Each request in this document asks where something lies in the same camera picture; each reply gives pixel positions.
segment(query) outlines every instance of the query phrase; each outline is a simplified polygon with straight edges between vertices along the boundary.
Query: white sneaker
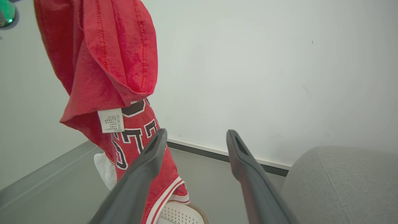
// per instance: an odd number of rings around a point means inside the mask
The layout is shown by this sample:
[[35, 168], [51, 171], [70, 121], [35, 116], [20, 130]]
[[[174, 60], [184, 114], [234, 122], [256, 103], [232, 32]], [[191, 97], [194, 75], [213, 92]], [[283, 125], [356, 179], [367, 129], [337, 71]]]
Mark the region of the white sneaker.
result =
[[209, 224], [204, 212], [196, 205], [169, 202], [160, 213], [157, 224]]

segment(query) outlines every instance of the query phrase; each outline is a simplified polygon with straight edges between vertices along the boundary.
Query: stitching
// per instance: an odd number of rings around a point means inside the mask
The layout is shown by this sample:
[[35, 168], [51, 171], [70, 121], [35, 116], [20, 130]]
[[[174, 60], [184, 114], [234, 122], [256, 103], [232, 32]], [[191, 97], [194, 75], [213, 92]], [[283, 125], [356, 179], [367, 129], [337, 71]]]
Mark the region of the stitching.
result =
[[146, 59], [146, 52], [148, 49], [148, 44], [146, 42], [146, 39], [144, 38], [144, 33], [145, 29], [143, 27], [144, 21], [141, 20], [141, 13], [138, 11], [137, 7], [137, 0], [133, 0], [133, 5], [134, 5], [134, 12], [135, 12], [135, 17], [137, 19], [137, 25], [140, 33], [140, 39], [141, 39], [141, 45], [142, 45], [142, 79], [141, 79], [141, 88], [144, 86], [144, 82], [146, 82], [146, 78], [148, 76], [148, 63]]
[[99, 0], [96, 0], [97, 35], [99, 37], [99, 47], [100, 47], [99, 53], [100, 53], [101, 62], [103, 63], [103, 67], [106, 71], [108, 71], [108, 62], [106, 60], [107, 52], [105, 46], [105, 34], [103, 31], [101, 8], [99, 4], [100, 4]]
[[[167, 189], [178, 177], [179, 177], [179, 175], [176, 174], [176, 175], [174, 176], [174, 178], [172, 178], [172, 181], [170, 181], [167, 185], [165, 185], [165, 187], [163, 187], [162, 190], [161, 190], [160, 192], [165, 192], [166, 189]], [[155, 205], [156, 201], [160, 198], [160, 196], [161, 196], [162, 194], [163, 194], [163, 193], [160, 193], [160, 194], [156, 195], [155, 198], [152, 199], [152, 202], [149, 204], [149, 207], [150, 207], [151, 209], [153, 208], [153, 206]], [[147, 220], [148, 220], [148, 217], [143, 217], [143, 218], [142, 218], [142, 223], [146, 223]]]
[[125, 82], [126, 82], [127, 86], [129, 86], [129, 79], [127, 78], [127, 75], [126, 75], [126, 72], [127, 72], [126, 62], [125, 62], [125, 60], [123, 58], [123, 50], [122, 50], [122, 45], [121, 45], [122, 40], [120, 38], [121, 35], [120, 35], [119, 28], [118, 28], [117, 16], [120, 17], [120, 13], [118, 13], [118, 11], [115, 11], [114, 0], [111, 0], [111, 4], [112, 4], [113, 20], [115, 21], [115, 26], [116, 26], [116, 38], [117, 38], [117, 42], [118, 42], [117, 45], [119, 46], [119, 54], [120, 54], [120, 59], [121, 59], [121, 62], [122, 62], [123, 74], [124, 74]]
[[348, 214], [347, 214], [347, 213], [345, 212], [345, 210], [344, 210], [344, 207], [343, 207], [343, 205], [342, 205], [342, 203], [341, 203], [341, 201], [340, 201], [340, 197], [339, 197], [339, 195], [337, 194], [336, 187], [334, 186], [333, 182], [331, 181], [330, 176], [329, 176], [328, 172], [326, 171], [325, 166], [324, 166], [324, 164], [323, 164], [323, 162], [322, 162], [322, 159], [319, 157], [319, 150], [318, 150], [318, 149], [316, 150], [316, 155], [317, 155], [317, 157], [318, 157], [318, 159], [319, 159], [319, 162], [320, 162], [321, 165], [322, 165], [322, 169], [323, 169], [324, 172], [326, 173], [326, 176], [327, 176], [327, 178], [328, 178], [328, 180], [329, 180], [330, 185], [332, 186], [332, 189], [333, 189], [333, 191], [334, 191], [334, 193], [335, 193], [335, 195], [336, 195], [337, 201], [339, 202], [340, 208], [341, 208], [341, 210], [343, 211], [343, 214], [344, 214], [344, 217], [345, 217], [347, 223], [352, 223], [352, 222], [350, 221], [350, 218], [349, 218]]

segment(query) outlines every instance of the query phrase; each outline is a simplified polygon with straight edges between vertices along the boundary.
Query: gray floor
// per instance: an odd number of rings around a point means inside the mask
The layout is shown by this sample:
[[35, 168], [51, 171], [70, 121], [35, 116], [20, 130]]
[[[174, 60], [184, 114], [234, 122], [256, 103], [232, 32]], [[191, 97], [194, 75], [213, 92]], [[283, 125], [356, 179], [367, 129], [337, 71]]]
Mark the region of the gray floor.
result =
[[[171, 149], [191, 202], [201, 207], [212, 224], [248, 223], [239, 182], [227, 162]], [[2, 224], [84, 224], [109, 192], [93, 162], [100, 149], [86, 154], [51, 184], [25, 196], [0, 212]], [[277, 189], [284, 177], [269, 174]]]

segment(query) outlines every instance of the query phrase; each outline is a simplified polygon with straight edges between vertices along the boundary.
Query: baseboard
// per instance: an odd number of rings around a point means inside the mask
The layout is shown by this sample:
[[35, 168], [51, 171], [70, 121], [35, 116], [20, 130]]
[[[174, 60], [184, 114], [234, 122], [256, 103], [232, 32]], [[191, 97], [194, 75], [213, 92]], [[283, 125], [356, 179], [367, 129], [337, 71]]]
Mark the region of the baseboard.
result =
[[[229, 162], [228, 152], [221, 149], [216, 149], [196, 143], [178, 140], [175, 138], [168, 138], [168, 145], [171, 148], [191, 152], [198, 155], [203, 155], [213, 159]], [[256, 161], [262, 165], [264, 170], [268, 173], [273, 173], [280, 176], [286, 176], [291, 168], [291, 165], [276, 161], [271, 161], [263, 158], [255, 157]]]

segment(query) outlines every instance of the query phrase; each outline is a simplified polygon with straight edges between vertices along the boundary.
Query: green object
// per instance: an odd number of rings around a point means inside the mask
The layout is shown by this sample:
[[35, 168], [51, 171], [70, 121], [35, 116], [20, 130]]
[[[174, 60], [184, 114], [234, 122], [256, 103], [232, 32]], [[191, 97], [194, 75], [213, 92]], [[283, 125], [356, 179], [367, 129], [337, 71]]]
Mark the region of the green object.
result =
[[15, 19], [15, 4], [0, 0], [0, 28], [10, 25]]

